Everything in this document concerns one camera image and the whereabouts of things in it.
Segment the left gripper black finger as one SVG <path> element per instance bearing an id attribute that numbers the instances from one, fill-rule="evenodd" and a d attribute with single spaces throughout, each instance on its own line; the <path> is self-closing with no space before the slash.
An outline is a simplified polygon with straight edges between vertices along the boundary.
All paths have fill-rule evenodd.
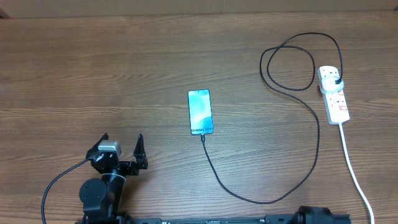
<path id="1" fill-rule="evenodd" d="M 108 139 L 109 139 L 108 134 L 107 134 L 107 133 L 104 133 L 104 134 L 102 135 L 102 137 L 100 138 L 100 140 L 99 140 L 96 144 L 94 144 L 94 145 L 87 151 L 87 153 L 86 153 L 86 158 L 87 158 L 87 159 L 93 159 L 94 157 L 96 157 L 96 155 L 98 154 L 98 151 L 99 151 L 98 146 L 100 145 L 100 143 L 101 143 L 102 141 L 108 140 Z"/>
<path id="2" fill-rule="evenodd" d="M 148 160 L 144 149 L 144 137 L 142 134 L 139 134 L 138 140 L 136 142 L 136 147 L 133 152 L 133 156 L 136 158 L 137 169 L 148 168 Z"/>

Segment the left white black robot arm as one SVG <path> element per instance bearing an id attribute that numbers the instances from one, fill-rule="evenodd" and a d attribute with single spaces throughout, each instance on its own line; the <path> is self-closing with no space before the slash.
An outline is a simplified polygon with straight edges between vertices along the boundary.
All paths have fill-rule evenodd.
<path id="1" fill-rule="evenodd" d="M 83 203 L 82 223 L 133 223 L 128 212 L 119 210 L 127 176 L 138 175 L 148 168 L 144 138 L 140 134 L 136 142 L 134 161 L 121 161 L 121 146 L 110 141 L 105 133 L 86 153 L 91 166 L 101 178 L 87 180 L 80 188 L 79 197 Z"/>

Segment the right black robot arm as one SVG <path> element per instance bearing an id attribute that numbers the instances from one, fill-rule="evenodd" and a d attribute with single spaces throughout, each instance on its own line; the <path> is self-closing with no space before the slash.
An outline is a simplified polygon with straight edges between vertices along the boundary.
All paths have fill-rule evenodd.
<path id="1" fill-rule="evenodd" d="M 333 215 L 325 207 L 300 206 L 294 213 L 292 222 L 294 224 L 331 224 Z"/>

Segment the blue Samsung Galaxy smartphone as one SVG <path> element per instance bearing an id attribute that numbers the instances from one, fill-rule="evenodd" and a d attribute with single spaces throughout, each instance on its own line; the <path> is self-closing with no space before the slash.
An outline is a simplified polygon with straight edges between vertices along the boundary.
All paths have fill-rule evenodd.
<path id="1" fill-rule="evenodd" d="M 188 108 L 191 134 L 212 134 L 214 124 L 209 89 L 189 91 Z"/>

